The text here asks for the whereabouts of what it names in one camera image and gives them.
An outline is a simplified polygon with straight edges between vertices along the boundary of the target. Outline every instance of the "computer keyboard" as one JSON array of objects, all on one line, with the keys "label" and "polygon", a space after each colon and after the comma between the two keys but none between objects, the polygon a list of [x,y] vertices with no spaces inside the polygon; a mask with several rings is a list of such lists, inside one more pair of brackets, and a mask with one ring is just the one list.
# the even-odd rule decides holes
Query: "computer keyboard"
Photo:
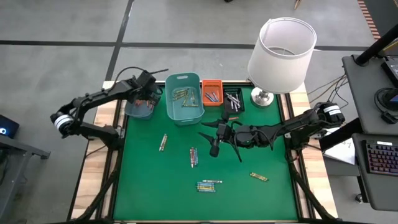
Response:
[{"label": "computer keyboard", "polygon": [[398,144],[365,141],[368,154],[368,172],[398,176]]}]

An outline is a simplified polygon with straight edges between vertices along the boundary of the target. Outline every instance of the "table lamp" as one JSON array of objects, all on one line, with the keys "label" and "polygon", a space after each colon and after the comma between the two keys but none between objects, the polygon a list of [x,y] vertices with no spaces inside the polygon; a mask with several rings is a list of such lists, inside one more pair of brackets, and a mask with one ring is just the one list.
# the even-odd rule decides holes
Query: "table lamp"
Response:
[{"label": "table lamp", "polygon": [[248,72],[255,88],[252,103],[264,108],[274,99],[297,89],[305,79],[317,42],[314,29],[295,18],[269,19],[261,28]]}]

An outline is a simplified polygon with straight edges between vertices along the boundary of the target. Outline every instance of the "gray floor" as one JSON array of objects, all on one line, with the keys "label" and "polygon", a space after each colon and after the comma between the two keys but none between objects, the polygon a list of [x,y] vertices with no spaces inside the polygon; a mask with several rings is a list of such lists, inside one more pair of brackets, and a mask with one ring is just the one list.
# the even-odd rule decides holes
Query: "gray floor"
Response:
[{"label": "gray floor", "polygon": [[[0,40],[114,42],[127,0],[0,0]],[[317,45],[366,46],[372,35],[357,0],[135,0],[123,41],[253,44],[268,19],[297,17],[317,32]],[[21,123],[17,138],[51,151],[47,161],[32,159],[11,218],[28,223],[61,222],[67,217],[87,141],[61,139],[49,116],[59,106],[101,87],[113,48],[0,45],[0,114]],[[360,52],[314,52],[305,84],[308,91],[343,74],[341,57]],[[122,48],[115,73],[126,66],[157,74],[195,72],[201,78],[246,79],[251,50]],[[120,78],[138,75],[131,71]],[[312,93],[314,99],[322,91]],[[331,90],[317,101],[326,100]],[[340,95],[356,117],[349,85]],[[92,121],[94,111],[87,114]],[[331,177],[340,218],[348,221],[395,223],[398,213],[378,212],[353,202],[359,192],[352,178]]]}]

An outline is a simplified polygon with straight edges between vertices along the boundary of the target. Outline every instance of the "orange container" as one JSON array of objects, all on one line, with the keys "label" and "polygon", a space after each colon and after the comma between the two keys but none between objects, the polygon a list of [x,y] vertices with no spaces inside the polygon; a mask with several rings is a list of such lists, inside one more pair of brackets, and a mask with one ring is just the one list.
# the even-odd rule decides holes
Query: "orange container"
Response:
[{"label": "orange container", "polygon": [[[212,102],[207,98],[208,93],[214,100],[214,94],[217,96],[218,102]],[[201,82],[201,96],[205,106],[219,106],[224,103],[223,96],[223,81],[222,80],[202,80]]]}]

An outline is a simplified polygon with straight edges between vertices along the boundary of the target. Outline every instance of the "computer screen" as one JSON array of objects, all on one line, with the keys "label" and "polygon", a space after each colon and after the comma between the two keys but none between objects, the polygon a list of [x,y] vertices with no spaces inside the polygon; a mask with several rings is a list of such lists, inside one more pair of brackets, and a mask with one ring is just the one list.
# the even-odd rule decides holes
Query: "computer screen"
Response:
[{"label": "computer screen", "polygon": [[17,122],[0,114],[0,134],[14,138],[18,128],[19,124]]}]

